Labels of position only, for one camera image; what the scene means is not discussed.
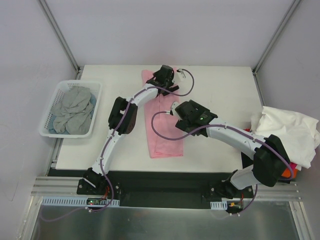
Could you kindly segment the white plastic laundry basket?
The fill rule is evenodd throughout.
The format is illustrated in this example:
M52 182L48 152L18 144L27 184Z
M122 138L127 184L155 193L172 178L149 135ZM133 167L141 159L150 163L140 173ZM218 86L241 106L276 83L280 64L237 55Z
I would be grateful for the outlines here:
M93 131L103 85L94 80L63 80L56 86L42 117L39 134L80 139Z

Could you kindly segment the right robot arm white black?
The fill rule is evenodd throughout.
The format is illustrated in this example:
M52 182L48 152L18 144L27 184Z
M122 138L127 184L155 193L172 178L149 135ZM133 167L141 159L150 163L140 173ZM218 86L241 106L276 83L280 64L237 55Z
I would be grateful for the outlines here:
M264 137L230 125L193 100L174 102L170 114L178 117L176 128L192 136L219 140L252 161L214 186L215 193L223 198L235 198L243 189L256 184L273 187L290 168L288 154L276 135Z

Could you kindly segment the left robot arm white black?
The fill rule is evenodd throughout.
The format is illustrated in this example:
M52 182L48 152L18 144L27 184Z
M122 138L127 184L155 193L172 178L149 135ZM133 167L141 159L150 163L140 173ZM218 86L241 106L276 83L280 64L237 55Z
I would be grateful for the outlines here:
M137 113L140 107L159 96L173 95L179 89L178 83L185 79L185 71L175 70L168 65L151 74L142 89L127 98L117 97L108 117L108 133L103 148L94 164L89 167L78 182L78 195L104 195L113 191L107 174L113 158L113 153L120 140L130 134L135 127Z

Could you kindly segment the pink t shirt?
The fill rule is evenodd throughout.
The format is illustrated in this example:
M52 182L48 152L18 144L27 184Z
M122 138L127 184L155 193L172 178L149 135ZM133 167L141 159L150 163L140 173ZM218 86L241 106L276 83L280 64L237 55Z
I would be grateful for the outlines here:
M184 155L183 140L166 140L158 136L152 129L152 116L161 111L170 110L174 102L179 102L179 97L173 94L160 95L149 102L144 107L145 129L149 156L152 159L182 157ZM161 113L153 120L155 130L168 138L179 138L183 132L175 127L178 118L170 114Z

